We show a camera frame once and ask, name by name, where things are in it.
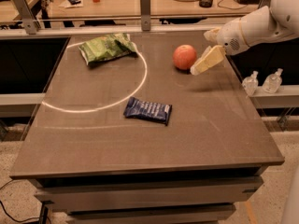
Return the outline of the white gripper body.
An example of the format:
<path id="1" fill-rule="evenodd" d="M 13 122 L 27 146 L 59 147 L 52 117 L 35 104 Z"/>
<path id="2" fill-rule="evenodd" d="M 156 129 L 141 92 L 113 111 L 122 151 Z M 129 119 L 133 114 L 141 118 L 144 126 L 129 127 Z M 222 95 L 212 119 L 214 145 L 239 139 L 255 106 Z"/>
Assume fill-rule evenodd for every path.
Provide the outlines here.
<path id="1" fill-rule="evenodd" d="M 249 49 L 241 28 L 241 20 L 235 19 L 224 24 L 217 33 L 217 43 L 222 45 L 227 55 L 236 55 Z"/>

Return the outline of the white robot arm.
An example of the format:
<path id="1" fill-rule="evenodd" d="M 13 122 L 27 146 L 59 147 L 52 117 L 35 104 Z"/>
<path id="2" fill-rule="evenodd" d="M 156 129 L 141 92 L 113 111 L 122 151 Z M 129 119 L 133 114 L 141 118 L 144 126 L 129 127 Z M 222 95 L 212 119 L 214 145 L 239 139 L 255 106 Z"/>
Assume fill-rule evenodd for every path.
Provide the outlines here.
<path id="1" fill-rule="evenodd" d="M 277 43 L 299 36 L 299 0 L 271 0 L 263 6 L 222 27 L 204 32 L 207 47 L 192 65 L 191 74 L 199 75 L 221 63 L 226 55 L 236 55 L 262 43 Z"/>

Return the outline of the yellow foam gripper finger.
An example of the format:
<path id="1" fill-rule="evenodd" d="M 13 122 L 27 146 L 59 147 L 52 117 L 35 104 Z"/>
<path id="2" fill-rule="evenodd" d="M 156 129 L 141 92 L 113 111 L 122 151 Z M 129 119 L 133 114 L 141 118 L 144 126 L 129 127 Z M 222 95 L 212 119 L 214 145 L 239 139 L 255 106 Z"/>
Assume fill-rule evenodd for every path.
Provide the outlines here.
<path id="1" fill-rule="evenodd" d="M 202 56 L 190 68 L 191 74 L 197 76 L 204 73 L 209 68 L 221 63 L 225 55 L 225 48 L 221 45 L 207 47 Z"/>
<path id="2" fill-rule="evenodd" d="M 213 43 L 220 43 L 221 42 L 220 34 L 221 34 L 221 28 L 218 27 L 204 32 L 204 37 L 207 41 Z"/>

